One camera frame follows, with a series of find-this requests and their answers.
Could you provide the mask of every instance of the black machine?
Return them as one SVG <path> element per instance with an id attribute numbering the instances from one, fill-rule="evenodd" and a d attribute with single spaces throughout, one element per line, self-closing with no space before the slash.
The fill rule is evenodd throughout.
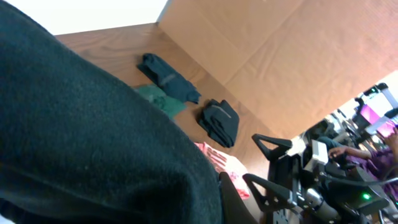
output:
<path id="1" fill-rule="evenodd" d="M 303 213 L 310 217 L 311 223 L 372 223 L 366 216 L 379 213 L 381 219 L 381 211 L 391 204 L 380 182 L 372 182 L 373 178 L 360 167 L 340 167 L 329 161 L 326 145 L 321 142 L 313 141 L 302 155 L 289 156 L 286 152 L 292 147 L 290 140 L 260 134 L 252 138 L 270 161 L 269 176 L 265 180 L 245 174 L 243 179 L 266 214 L 266 223 L 289 223 L 286 210 L 298 215 L 301 223 L 309 223 L 307 219 L 304 221 Z M 277 148 L 270 150 L 262 141 Z M 227 174 L 220 174 L 220 184 L 225 223 L 257 223 Z M 264 187 L 266 195 L 254 184 Z"/>

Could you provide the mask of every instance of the screen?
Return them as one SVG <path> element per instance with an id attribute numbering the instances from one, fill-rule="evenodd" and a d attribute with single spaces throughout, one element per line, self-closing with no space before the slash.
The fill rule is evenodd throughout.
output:
<path id="1" fill-rule="evenodd" d="M 365 102 L 381 118 L 387 111 L 393 109 L 384 94 L 379 93 Z"/>
<path id="2" fill-rule="evenodd" d="M 383 104 L 378 103 L 373 103 L 373 104 L 366 104 L 363 106 L 361 115 L 369 121 L 369 123 L 374 124 L 379 118 L 384 116 L 384 114 L 392 109 L 392 106 L 384 106 L 381 110 L 381 107 Z M 388 137 L 390 134 L 394 132 L 394 127 L 397 124 L 397 119 L 396 117 L 394 119 L 391 119 L 390 121 L 384 123 L 382 126 L 380 126 L 377 131 L 381 134 L 383 137 Z"/>

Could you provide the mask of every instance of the folded black shirt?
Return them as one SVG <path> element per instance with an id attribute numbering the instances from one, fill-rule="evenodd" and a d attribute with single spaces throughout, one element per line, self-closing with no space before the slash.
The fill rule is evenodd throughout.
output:
<path id="1" fill-rule="evenodd" d="M 181 102 L 199 102 L 201 94 L 181 74 L 155 54 L 144 54 L 137 68 L 159 86 L 167 95 Z"/>
<path id="2" fill-rule="evenodd" d="M 211 100 L 202 111 L 198 123 L 207 131 L 209 137 L 220 145 L 234 146 L 239 116 L 227 101 L 218 103 L 216 100 Z"/>

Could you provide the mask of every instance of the black cable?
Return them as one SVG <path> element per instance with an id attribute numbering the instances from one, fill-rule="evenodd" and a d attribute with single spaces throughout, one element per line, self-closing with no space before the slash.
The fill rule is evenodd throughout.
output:
<path id="1" fill-rule="evenodd" d="M 390 175 L 390 173 L 396 168 L 398 168 L 398 164 L 393 165 L 389 170 L 387 170 L 387 172 L 386 172 L 386 174 L 384 174 L 382 180 L 386 180 L 388 175 Z"/>
<path id="2" fill-rule="evenodd" d="M 359 186 L 359 187 L 367 187 L 371 185 L 385 185 L 385 184 L 390 184 L 392 182 L 395 182 L 398 180 L 398 177 L 391 178 L 388 180 L 382 180 L 382 181 L 370 181 L 370 182 L 363 182 L 363 181 L 352 181 L 352 180 L 345 180 L 345 179 L 340 179 L 336 177 L 331 177 L 329 175 L 320 175 L 321 178 L 331 180 L 334 182 L 339 182 L 341 184 L 347 184 L 347 185 L 353 185 L 353 186 Z"/>
<path id="3" fill-rule="evenodd" d="M 383 214 L 381 213 L 381 210 L 379 210 L 378 216 L 379 216 L 379 222 L 380 222 L 380 224 L 384 224 Z"/>

